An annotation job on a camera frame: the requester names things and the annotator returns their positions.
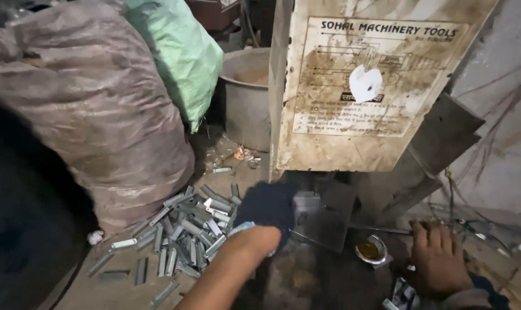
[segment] wall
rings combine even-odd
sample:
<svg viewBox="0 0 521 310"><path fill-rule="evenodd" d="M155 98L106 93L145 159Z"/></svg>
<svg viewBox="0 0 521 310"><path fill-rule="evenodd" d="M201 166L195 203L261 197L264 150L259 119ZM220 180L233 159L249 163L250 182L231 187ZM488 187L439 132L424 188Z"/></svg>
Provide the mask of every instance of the wall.
<svg viewBox="0 0 521 310"><path fill-rule="evenodd" d="M452 177L469 205L521 212L521 100L504 114L521 84L521 0L503 0L490 29L482 32L466 65L458 69L452 96L487 123L483 137L451 166ZM447 191L430 196L447 203ZM456 202L463 204L459 198Z"/></svg>

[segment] hand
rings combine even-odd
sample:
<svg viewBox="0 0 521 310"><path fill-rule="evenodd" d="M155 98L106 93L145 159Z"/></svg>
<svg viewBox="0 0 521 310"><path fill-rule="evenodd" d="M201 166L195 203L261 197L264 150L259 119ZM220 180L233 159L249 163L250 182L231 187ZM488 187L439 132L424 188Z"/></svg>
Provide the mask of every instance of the hand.
<svg viewBox="0 0 521 310"><path fill-rule="evenodd" d="M422 296L445 299L474 287L464 265L464 250L456 236L440 223L430 223L429 232L412 224L412 263L416 266L408 282Z"/></svg>
<svg viewBox="0 0 521 310"><path fill-rule="evenodd" d="M244 222L259 226L276 227L281 233L278 249L281 249L295 228L293 197L297 189L291 185L257 183L249 188L234 221L234 227Z"/></svg>

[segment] green sack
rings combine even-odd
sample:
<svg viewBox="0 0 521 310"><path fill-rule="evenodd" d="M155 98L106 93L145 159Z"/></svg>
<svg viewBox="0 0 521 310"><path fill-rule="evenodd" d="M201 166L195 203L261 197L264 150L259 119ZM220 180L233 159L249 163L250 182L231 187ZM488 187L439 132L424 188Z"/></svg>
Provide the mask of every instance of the green sack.
<svg viewBox="0 0 521 310"><path fill-rule="evenodd" d="M223 51L184 0L125 0L126 19L144 38L168 95L196 132L209 108Z"/></svg>

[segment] forearm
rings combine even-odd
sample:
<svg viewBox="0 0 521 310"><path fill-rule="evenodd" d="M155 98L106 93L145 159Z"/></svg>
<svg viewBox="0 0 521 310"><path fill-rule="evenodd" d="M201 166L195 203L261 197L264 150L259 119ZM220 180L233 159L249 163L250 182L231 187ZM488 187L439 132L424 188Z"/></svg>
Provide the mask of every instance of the forearm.
<svg viewBox="0 0 521 310"><path fill-rule="evenodd" d="M229 309L251 272L276 248L279 236L277 228L257 226L229 237L175 309Z"/></svg>

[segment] gray bucket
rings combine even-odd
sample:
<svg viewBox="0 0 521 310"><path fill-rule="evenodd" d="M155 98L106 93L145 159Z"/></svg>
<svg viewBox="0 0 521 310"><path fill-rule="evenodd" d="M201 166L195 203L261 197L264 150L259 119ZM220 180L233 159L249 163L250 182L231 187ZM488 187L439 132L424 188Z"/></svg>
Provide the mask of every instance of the gray bucket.
<svg viewBox="0 0 521 310"><path fill-rule="evenodd" d="M268 86L263 85L268 84L269 60L270 47L227 53L221 73L226 84L228 138L262 152L270 151Z"/></svg>

